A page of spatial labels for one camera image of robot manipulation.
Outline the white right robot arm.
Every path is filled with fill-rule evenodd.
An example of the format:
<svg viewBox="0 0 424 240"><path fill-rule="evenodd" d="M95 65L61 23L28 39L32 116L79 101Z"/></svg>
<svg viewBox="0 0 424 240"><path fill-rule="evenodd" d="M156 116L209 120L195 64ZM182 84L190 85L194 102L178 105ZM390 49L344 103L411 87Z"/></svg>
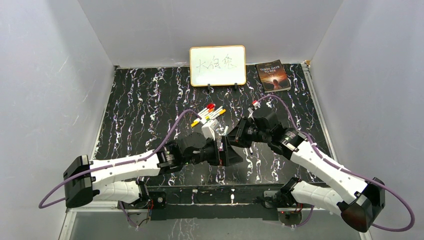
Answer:
<svg viewBox="0 0 424 240"><path fill-rule="evenodd" d="M274 153L304 167L327 184L319 187L292 178L280 190L282 202L288 207L298 203L314 205L340 215L347 225L362 233L369 230L385 207L383 181L353 176L317 149L304 133L284 127L274 112L257 109L251 117L242 117L227 138L239 148L250 148L253 142L265 143Z"/></svg>

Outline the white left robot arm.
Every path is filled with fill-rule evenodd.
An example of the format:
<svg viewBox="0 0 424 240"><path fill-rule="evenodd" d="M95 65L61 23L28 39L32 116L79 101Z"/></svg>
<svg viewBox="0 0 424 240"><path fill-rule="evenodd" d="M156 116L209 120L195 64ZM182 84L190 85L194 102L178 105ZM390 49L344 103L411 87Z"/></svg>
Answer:
<svg viewBox="0 0 424 240"><path fill-rule="evenodd" d="M226 136L221 142L219 148L216 140L193 132L167 142L157 152L149 150L109 160L90 160L80 155L63 173L65 205L72 209L92 201L119 201L144 208L149 194L137 185L136 178L179 172L185 165L202 162L224 167L243 162Z"/></svg>

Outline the yellow cap marker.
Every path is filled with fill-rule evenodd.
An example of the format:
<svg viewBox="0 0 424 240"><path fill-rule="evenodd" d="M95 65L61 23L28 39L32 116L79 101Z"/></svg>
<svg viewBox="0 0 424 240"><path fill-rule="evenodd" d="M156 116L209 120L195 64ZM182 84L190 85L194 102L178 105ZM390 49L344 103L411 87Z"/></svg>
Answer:
<svg viewBox="0 0 424 240"><path fill-rule="evenodd" d="M192 128L194 128L196 125L198 125L199 123L201 123L202 121L201 120L198 120L198 121L194 121L190 126L192 127Z"/></svg>

